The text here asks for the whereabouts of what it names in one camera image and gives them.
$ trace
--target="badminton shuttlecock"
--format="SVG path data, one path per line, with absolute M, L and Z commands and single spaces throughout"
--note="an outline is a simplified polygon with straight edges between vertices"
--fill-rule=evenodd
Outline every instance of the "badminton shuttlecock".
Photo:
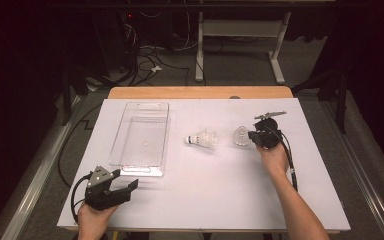
M 248 137 L 249 130 L 244 126 L 238 127 L 233 133 L 233 141 L 239 146 L 245 146 L 251 142 L 251 139 Z
M 186 137 L 185 142 L 187 144 L 196 144 L 201 147 L 214 149 L 217 144 L 216 132 L 207 132 L 207 129 L 204 129 L 196 135 Z

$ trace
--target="white tabletop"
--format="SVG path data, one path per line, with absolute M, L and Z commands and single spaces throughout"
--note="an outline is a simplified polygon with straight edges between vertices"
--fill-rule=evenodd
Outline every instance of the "white tabletop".
M 254 130 L 257 115 L 274 117 L 287 136 L 298 189 L 328 231 L 350 226 L 297 99 L 107 99 L 75 177 L 101 165 L 109 171 L 112 145 L 127 102 L 168 102 L 170 128 L 163 177 L 139 177 L 130 202 L 114 213 L 109 228 L 145 231 L 284 231 L 281 206 L 253 144 L 233 142 L 239 126 Z M 203 129 L 218 135 L 215 150 L 186 145 L 186 136 Z M 121 176 L 111 188 L 127 186 L 135 177 Z M 80 185 L 76 201 L 84 197 Z M 70 196 L 58 226 L 76 229 Z

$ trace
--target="person's arm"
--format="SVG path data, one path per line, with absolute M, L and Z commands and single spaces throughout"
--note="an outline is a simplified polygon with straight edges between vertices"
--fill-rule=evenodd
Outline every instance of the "person's arm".
M 272 149 L 257 146 L 257 150 L 261 155 L 263 165 L 270 174 L 282 205 L 290 239 L 329 239 L 317 216 L 287 178 L 286 171 L 289 164 L 282 144 L 277 144 Z
M 83 203 L 79 209 L 79 240 L 99 240 L 104 235 L 111 215 L 117 210 L 114 206 L 98 211 Z

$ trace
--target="person's left hand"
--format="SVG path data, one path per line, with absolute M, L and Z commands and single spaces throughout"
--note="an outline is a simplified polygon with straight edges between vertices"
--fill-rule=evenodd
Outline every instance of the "person's left hand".
M 99 240 L 104 235 L 111 215 L 117 210 L 114 206 L 102 211 L 93 209 L 86 203 L 82 203 L 79 209 L 79 238 L 80 240 Z

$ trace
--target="clear plastic container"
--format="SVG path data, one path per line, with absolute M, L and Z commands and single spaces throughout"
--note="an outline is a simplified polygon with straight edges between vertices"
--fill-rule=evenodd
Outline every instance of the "clear plastic container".
M 168 103 L 127 103 L 109 164 L 122 175 L 162 176 L 168 128 Z

